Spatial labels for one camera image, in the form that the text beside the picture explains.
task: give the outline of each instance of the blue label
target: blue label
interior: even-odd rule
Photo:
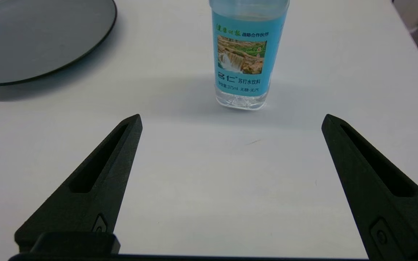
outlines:
[[[212,12],[216,85],[229,94],[261,96],[269,90],[286,13],[245,21]]]

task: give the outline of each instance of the bottle bottom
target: bottle bottom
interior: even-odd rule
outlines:
[[[216,99],[220,105],[235,109],[246,109],[248,111],[262,109],[266,102],[267,93],[261,96],[241,96],[228,94],[216,86]]]

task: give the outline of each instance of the white table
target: white table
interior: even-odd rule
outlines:
[[[345,119],[418,184],[418,50],[391,3],[292,0],[257,112],[215,101],[206,1],[116,3],[116,27],[86,59],[0,87],[0,260],[136,113],[121,253],[365,258],[320,126]]]

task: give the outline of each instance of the gray plate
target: gray plate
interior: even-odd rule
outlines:
[[[113,0],[0,0],[0,85],[42,76],[88,54],[116,15]]]

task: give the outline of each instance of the soda water bottle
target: soda water bottle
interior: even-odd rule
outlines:
[[[216,99],[223,106],[264,106],[289,2],[209,0]]]

